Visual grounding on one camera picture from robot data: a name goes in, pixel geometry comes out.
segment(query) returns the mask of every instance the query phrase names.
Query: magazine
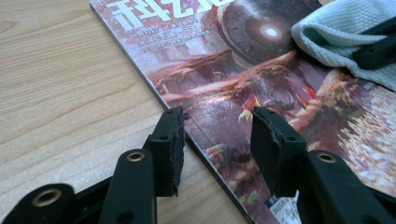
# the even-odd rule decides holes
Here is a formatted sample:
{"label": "magazine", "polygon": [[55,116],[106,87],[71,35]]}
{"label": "magazine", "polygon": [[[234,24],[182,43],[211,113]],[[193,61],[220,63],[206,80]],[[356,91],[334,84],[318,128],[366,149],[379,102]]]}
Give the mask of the magazine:
{"label": "magazine", "polygon": [[396,93],[301,52],[291,26],[318,0],[91,0],[164,107],[182,105],[196,153],[250,223],[300,223],[249,153],[254,106],[396,196]]}

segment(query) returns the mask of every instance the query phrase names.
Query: wooden table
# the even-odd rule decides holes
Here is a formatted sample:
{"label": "wooden table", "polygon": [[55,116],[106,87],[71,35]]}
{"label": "wooden table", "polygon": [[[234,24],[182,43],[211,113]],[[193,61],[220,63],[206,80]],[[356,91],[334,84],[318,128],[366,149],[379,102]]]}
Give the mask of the wooden table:
{"label": "wooden table", "polygon": [[[28,192],[79,192],[143,146],[163,108],[89,1],[0,1],[0,219]],[[244,223],[190,147],[159,223]]]}

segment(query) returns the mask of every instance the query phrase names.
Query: fantasy artwork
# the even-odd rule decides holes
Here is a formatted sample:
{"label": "fantasy artwork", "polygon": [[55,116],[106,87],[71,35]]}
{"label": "fantasy artwork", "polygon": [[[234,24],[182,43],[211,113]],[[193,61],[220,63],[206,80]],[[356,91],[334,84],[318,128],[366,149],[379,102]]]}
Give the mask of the fantasy artwork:
{"label": "fantasy artwork", "polygon": [[367,186],[396,196],[396,93],[325,67],[291,26],[318,0],[91,0],[165,107],[182,105],[196,153],[251,223],[300,223],[249,152],[254,106],[343,157]]}

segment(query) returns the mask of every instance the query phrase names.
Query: gray towel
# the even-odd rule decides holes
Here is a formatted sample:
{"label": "gray towel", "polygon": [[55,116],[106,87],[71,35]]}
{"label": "gray towel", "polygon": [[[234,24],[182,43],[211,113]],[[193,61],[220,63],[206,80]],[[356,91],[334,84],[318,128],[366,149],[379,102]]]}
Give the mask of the gray towel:
{"label": "gray towel", "polygon": [[297,45],[330,67],[347,67],[364,78],[396,91],[396,63],[376,70],[359,68],[352,53],[385,35],[360,35],[396,17],[396,0],[336,0],[314,11],[291,28]]}

